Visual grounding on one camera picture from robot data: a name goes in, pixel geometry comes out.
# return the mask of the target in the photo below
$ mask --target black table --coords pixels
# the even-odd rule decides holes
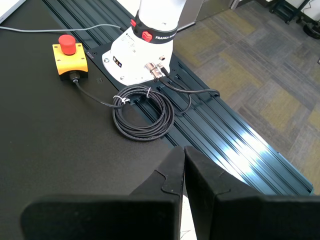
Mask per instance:
[[[38,0],[27,0],[1,25],[60,28]],[[170,150],[161,140],[125,139],[114,126],[112,109],[60,81],[52,51],[60,35],[0,30],[1,240],[22,239],[20,214],[37,197],[129,194]],[[87,61],[83,88],[112,102],[117,90]],[[144,124],[130,106],[125,112]]]

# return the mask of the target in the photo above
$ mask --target gray carpet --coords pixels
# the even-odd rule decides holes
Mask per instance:
[[[320,194],[320,41],[253,1],[180,32],[174,51]]]

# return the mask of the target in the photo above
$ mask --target emergency stop button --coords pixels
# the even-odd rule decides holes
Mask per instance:
[[[73,55],[76,53],[76,39],[68,34],[59,37],[61,50],[65,55]]]
[[[144,31],[144,32],[142,33],[142,38],[143,38],[146,42],[150,43],[151,40],[152,40],[152,35],[151,35],[149,32]]]

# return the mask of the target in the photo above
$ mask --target gray cable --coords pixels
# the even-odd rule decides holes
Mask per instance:
[[[2,30],[8,30],[8,31],[14,31],[14,32],[19,32],[19,33],[54,33],[54,32],[75,32],[75,31],[87,31],[87,30],[91,30],[97,27],[102,27],[102,26],[106,26],[106,27],[114,27],[114,28],[118,28],[121,29],[120,26],[117,25],[112,25],[112,24],[99,24],[99,25],[95,25],[95,26],[91,26],[88,28],[79,28],[79,29],[46,29],[46,30],[23,30],[23,29],[16,29],[16,28],[11,28],[11,27],[5,27],[5,26],[0,26],[0,29]]]

